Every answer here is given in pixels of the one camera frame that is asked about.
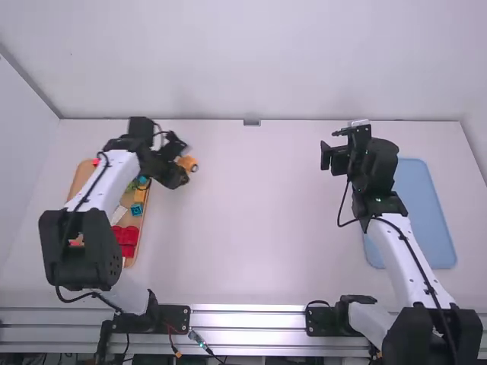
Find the wooden tray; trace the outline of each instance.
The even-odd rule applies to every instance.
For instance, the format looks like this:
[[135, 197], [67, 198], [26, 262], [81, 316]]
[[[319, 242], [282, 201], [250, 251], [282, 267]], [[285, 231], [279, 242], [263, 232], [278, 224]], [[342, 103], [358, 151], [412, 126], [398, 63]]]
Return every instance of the wooden tray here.
[[[71, 188], [69, 189], [68, 199], [67, 201], [71, 200], [78, 192], [81, 190], [83, 185], [88, 181], [91, 174], [95, 171], [96, 167], [93, 165], [92, 160], [84, 160], [78, 165], [78, 169], [76, 169], [75, 177], [73, 178], [73, 182], [71, 184]], [[138, 228], [138, 239], [137, 239], [137, 246], [135, 247], [135, 254], [133, 258], [125, 258], [123, 267], [130, 268], [135, 264], [135, 260], [137, 259], [138, 248], [140, 246], [140, 237], [142, 235], [142, 225], [144, 223], [144, 216], [145, 212], [147, 211], [147, 201], [149, 196], [150, 188], [147, 189], [145, 194], [144, 200], [144, 210], [142, 212], [142, 216], [134, 217], [130, 213], [130, 207], [134, 203], [134, 191], [126, 192], [120, 198], [120, 205], [124, 208], [127, 208], [127, 212], [120, 218], [120, 220], [116, 223], [117, 226], [120, 227], [128, 227], [134, 226]]]

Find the blue cloth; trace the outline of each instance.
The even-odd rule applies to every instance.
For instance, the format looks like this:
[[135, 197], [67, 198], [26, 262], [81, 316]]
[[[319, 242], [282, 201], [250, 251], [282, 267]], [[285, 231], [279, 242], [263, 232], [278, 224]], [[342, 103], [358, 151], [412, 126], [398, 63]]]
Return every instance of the blue cloth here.
[[[400, 158], [394, 180], [393, 190], [409, 212], [412, 231], [431, 268], [453, 268], [457, 254], [426, 163]], [[385, 268], [379, 250], [367, 235], [364, 250], [370, 265]]]

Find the cyan cube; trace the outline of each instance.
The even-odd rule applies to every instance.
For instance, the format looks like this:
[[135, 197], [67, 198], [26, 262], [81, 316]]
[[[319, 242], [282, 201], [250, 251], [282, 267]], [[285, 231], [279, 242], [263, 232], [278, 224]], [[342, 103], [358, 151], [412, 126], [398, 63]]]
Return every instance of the cyan cube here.
[[130, 207], [130, 212], [134, 217], [140, 217], [143, 211], [144, 211], [144, 206], [142, 205], [142, 203], [135, 203], [132, 204], [132, 206]]

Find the white tabletop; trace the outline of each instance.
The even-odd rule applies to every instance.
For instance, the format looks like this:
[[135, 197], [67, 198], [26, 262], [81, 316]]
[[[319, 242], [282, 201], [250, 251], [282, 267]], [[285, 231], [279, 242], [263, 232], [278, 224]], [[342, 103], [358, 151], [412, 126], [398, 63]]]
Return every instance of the white tabletop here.
[[[305, 304], [370, 294], [395, 307], [387, 273], [366, 261], [361, 231], [336, 226], [345, 177], [320, 171], [320, 140], [343, 121], [161, 121], [193, 146], [199, 172], [175, 191], [153, 184], [139, 256], [130, 275], [164, 303]], [[423, 159], [457, 265], [436, 271], [463, 307], [487, 308], [487, 188], [458, 122], [373, 122], [373, 135]], [[5, 250], [0, 306], [57, 303], [47, 284], [37, 220], [64, 204], [78, 163], [126, 121], [63, 121], [18, 238]], [[352, 216], [349, 198], [342, 219]], [[97, 306], [97, 303], [77, 304]]]

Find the black cable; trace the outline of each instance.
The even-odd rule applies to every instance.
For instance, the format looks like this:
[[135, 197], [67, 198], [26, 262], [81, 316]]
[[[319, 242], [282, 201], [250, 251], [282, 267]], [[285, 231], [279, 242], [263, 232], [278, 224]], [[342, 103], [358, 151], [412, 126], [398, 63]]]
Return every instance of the black cable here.
[[163, 131], [162, 128], [161, 128], [161, 125], [159, 125], [159, 123], [156, 123], [154, 121], [152, 121], [152, 122], [159, 129], [159, 132], [154, 133], [152, 135], [152, 137], [155, 137], [156, 135], [161, 135], [161, 146], [159, 146], [159, 149], [161, 149], [162, 146], [164, 146], [164, 135], [166, 135], [168, 133], [168, 131]]
[[345, 222], [344, 224], [340, 223], [340, 216], [342, 215], [343, 203], [345, 203], [345, 197], [347, 196], [347, 191], [349, 190], [349, 183], [350, 183], [350, 180], [347, 179], [347, 185], [345, 185], [345, 191], [343, 192], [342, 202], [340, 203], [340, 208], [338, 210], [338, 216], [336, 217], [336, 225], [340, 228], [342, 228], [344, 226], [348, 226], [350, 223], [358, 221], [358, 218], [355, 218], [355, 219], [352, 219], [348, 222]]
[[110, 165], [110, 159], [108, 158], [108, 156], [104, 152], [99, 151], [97, 153], [97, 157], [99, 158], [100, 156], [103, 156], [103, 158], [105, 159], [105, 166], [103, 166], [103, 169], [101, 170], [100, 175], [98, 175], [97, 178], [93, 181], [93, 184], [91, 184], [91, 186], [88, 189], [88, 191], [86, 192], [86, 194], [84, 194], [83, 198], [80, 199], [80, 201], [77, 203], [77, 205], [73, 209], [71, 218], [69, 219], [68, 223], [66, 224], [65, 232], [62, 235], [61, 242], [62, 242], [63, 245], [65, 244], [66, 240], [68, 239], [69, 229], [71, 228], [71, 225], [73, 224], [73, 221], [75, 220], [75, 213], [87, 201], [86, 199], [88, 198], [88, 196], [90, 196], [90, 194], [93, 191], [94, 187], [98, 184], [98, 182], [100, 181], [101, 177], [105, 174], [105, 172], [107, 171], [107, 169], [111, 166]]
[[90, 291], [89, 293], [82, 294], [79, 297], [67, 299], [61, 295], [61, 290], [60, 290], [59, 285], [56, 285], [55, 288], [56, 288], [56, 295], [57, 295], [58, 299], [61, 300], [63, 303], [74, 303], [74, 302], [77, 302], [78, 300], [84, 299], [86, 297], [92, 297], [92, 298], [98, 298], [99, 300], [104, 302], [106, 305], [108, 305], [110, 308], [114, 309], [116, 312], [119, 312], [122, 314], [124, 313], [122, 308], [111, 303], [107, 298], [105, 298], [100, 293], [97, 293], [96, 291]]
[[[355, 218], [355, 219], [352, 219], [352, 220], [350, 220], [348, 222], [345, 222], [344, 224], [340, 224], [340, 215], [342, 213], [343, 203], [345, 201], [345, 196], [347, 194], [347, 190], [349, 189], [349, 183], [350, 183], [350, 180], [347, 179], [347, 185], [345, 187], [345, 191], [344, 191], [343, 197], [342, 197], [342, 202], [340, 203], [340, 208], [338, 210], [338, 216], [336, 218], [336, 224], [340, 228], [341, 227], [344, 227], [344, 226], [347, 226], [347, 225], [349, 225], [351, 223], [354, 223], [354, 222], [360, 220], [360, 218]], [[434, 288], [431, 286], [431, 283], [430, 283], [430, 281], [428, 279], [428, 276], [426, 275], [425, 270], [421, 266], [421, 263], [419, 262], [418, 257], [416, 256], [414, 250], [412, 249], [412, 247], [411, 247], [411, 245], [409, 243], [408, 238], [401, 231], [401, 229], [398, 226], [396, 226], [394, 223], [389, 222], [388, 220], [383, 219], [381, 217], [369, 217], [369, 218], [370, 219], [374, 219], [376, 221], [383, 222], [383, 223], [391, 226], [399, 234], [399, 239], [402, 240], [402, 241], [404, 241], [404, 243], [406, 244], [406, 247], [408, 248], [409, 253], [411, 254], [412, 259], [414, 260], [416, 266], [418, 267], [419, 272], [421, 273], [421, 276], [423, 277], [423, 280], [425, 281], [425, 285], [426, 285], [426, 287], [428, 289], [428, 293], [431, 295], [431, 298], [434, 301], [434, 305], [436, 306], [436, 309], [437, 309], [438, 314], [440, 316], [441, 324], [444, 327], [445, 337], [447, 339], [448, 347], [450, 348], [451, 355], [452, 355], [453, 360], [454, 360], [454, 365], [457, 365], [458, 364], [457, 352], [455, 351], [454, 340], [453, 340], [452, 334], [450, 332], [450, 328], [448, 327], [447, 319], [444, 316], [443, 310], [441, 310], [441, 305], [440, 305], [440, 302], [439, 302], [438, 298], [436, 297], [436, 293], [434, 291]]]
[[127, 355], [127, 351], [129, 350], [129, 346], [130, 346], [130, 337], [129, 337], [129, 333], [128, 332], [126, 332], [126, 336], [127, 336], [127, 345], [125, 347], [125, 350], [123, 351], [123, 357], [122, 357], [122, 359], [124, 359], [125, 356]]

